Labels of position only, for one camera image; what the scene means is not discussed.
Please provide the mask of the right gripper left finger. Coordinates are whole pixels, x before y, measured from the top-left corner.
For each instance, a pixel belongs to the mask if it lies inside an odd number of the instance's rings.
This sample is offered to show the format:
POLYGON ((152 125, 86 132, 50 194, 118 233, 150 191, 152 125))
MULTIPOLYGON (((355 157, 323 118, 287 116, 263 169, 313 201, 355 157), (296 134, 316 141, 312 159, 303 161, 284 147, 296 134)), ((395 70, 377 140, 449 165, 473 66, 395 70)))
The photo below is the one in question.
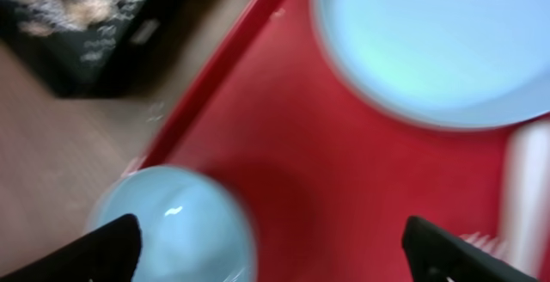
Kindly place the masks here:
POLYGON ((141 249, 138 219, 125 214, 1 282, 131 282, 141 249))

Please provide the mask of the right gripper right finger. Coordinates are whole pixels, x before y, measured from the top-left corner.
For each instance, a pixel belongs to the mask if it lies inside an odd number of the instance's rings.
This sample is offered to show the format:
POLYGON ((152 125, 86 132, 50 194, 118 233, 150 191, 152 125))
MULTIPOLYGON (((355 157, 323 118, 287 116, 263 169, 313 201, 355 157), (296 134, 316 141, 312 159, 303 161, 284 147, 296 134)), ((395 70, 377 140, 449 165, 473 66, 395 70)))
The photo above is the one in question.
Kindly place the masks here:
POLYGON ((407 219, 401 246, 414 282, 536 282, 421 217, 407 219))

